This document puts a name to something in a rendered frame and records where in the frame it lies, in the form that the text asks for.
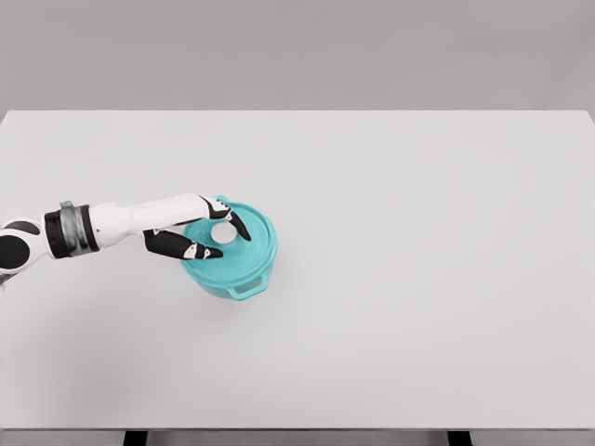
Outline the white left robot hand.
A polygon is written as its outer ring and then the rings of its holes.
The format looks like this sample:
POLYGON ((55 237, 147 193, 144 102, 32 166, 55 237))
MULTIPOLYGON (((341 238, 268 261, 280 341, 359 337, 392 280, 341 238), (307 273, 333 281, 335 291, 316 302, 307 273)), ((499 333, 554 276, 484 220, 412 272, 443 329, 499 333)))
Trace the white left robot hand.
POLYGON ((216 247, 205 246, 181 233, 169 230, 202 219, 225 220, 238 235, 250 242, 251 236, 243 220, 226 203, 216 197, 194 193, 153 200, 130 209, 135 228, 142 233, 146 249, 160 256, 180 260, 221 258, 216 247))

